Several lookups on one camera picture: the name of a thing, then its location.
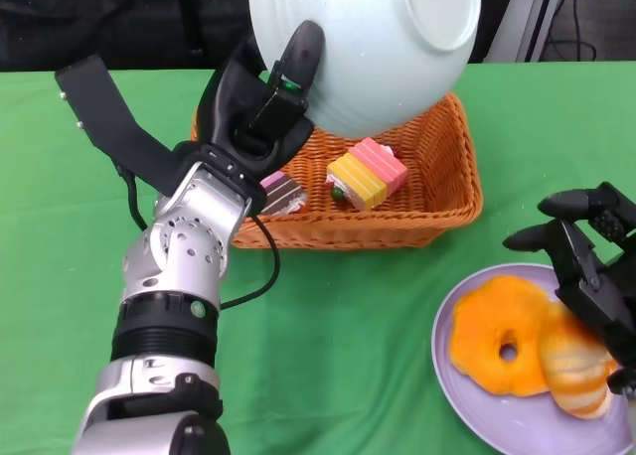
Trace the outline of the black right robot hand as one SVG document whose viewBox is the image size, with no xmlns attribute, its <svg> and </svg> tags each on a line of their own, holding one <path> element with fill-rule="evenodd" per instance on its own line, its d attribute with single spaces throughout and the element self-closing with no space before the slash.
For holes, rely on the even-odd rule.
<svg viewBox="0 0 636 455">
<path fill-rule="evenodd" d="M 558 282 L 557 298 L 604 343 L 621 367 L 608 377 L 611 392 L 635 399 L 635 203 L 608 182 L 544 198 L 538 209 L 551 220 L 509 235 L 514 251 L 545 251 Z M 602 262 L 577 226 L 589 223 L 620 248 Z"/>
</svg>

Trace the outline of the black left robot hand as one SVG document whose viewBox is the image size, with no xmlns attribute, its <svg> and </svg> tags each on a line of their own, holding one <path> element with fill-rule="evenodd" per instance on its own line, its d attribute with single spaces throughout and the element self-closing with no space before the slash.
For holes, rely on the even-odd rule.
<svg viewBox="0 0 636 455">
<path fill-rule="evenodd" d="M 197 138 L 225 149 L 258 181 L 284 167 L 314 131 L 306 112 L 324 47 L 323 29 L 302 22 L 262 80 L 265 63 L 249 35 L 214 71 L 197 108 Z"/>
</svg>

